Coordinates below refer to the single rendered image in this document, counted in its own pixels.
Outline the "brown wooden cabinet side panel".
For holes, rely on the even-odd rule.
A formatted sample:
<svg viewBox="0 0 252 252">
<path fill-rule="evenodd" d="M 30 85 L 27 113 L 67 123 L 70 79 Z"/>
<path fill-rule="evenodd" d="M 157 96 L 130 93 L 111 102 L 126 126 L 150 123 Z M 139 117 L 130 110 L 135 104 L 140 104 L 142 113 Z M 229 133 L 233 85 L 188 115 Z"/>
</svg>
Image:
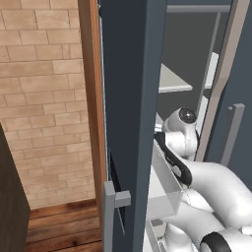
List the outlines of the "brown wooden cabinet side panel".
<svg viewBox="0 0 252 252">
<path fill-rule="evenodd" d="M 98 5 L 97 0 L 78 0 L 78 5 L 94 169 L 94 190 L 99 223 L 102 223 L 102 188 L 106 174 Z"/>
</svg>

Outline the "white fridge shelf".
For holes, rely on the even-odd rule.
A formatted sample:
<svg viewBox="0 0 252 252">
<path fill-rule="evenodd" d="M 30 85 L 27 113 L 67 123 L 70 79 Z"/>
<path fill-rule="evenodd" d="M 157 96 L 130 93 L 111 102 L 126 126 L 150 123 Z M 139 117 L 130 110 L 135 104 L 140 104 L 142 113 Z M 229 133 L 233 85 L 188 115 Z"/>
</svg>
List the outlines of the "white fridge shelf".
<svg viewBox="0 0 252 252">
<path fill-rule="evenodd" d="M 192 91 L 193 87 L 177 76 L 165 65 L 160 67 L 159 88 L 160 94 Z"/>
</svg>

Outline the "clear fridge drawer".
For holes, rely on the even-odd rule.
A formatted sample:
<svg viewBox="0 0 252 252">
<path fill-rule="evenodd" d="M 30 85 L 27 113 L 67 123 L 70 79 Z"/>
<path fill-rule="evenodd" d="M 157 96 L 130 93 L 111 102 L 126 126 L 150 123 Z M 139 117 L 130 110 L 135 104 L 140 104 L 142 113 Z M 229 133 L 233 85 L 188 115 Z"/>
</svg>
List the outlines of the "clear fridge drawer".
<svg viewBox="0 0 252 252">
<path fill-rule="evenodd" d="M 178 180 L 157 141 L 154 141 L 146 221 L 175 216 L 182 195 L 183 190 Z"/>
</svg>

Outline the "fridge body with grey interior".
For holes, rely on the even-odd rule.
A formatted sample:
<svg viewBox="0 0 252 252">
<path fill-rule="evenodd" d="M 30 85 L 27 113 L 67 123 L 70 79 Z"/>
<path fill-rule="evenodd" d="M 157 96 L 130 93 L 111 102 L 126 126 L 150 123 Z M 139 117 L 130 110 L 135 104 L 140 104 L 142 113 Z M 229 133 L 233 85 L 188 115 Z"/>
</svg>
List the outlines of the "fridge body with grey interior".
<svg viewBox="0 0 252 252">
<path fill-rule="evenodd" d="M 161 65 L 165 65 L 192 91 L 158 93 L 156 133 L 175 110 L 187 107 L 197 116 L 198 147 L 215 82 L 232 0 L 183 0 L 167 5 Z M 143 252 L 166 252 L 157 229 L 160 220 L 146 222 Z"/>
</svg>

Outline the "dark brown cabinet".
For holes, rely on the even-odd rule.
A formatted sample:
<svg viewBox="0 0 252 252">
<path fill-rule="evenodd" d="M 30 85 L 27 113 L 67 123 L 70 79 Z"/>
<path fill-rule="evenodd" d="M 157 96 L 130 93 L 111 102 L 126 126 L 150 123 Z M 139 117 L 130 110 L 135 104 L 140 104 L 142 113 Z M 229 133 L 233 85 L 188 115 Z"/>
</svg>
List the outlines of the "dark brown cabinet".
<svg viewBox="0 0 252 252">
<path fill-rule="evenodd" d="M 0 125 L 0 252 L 25 252 L 30 210 Z"/>
</svg>

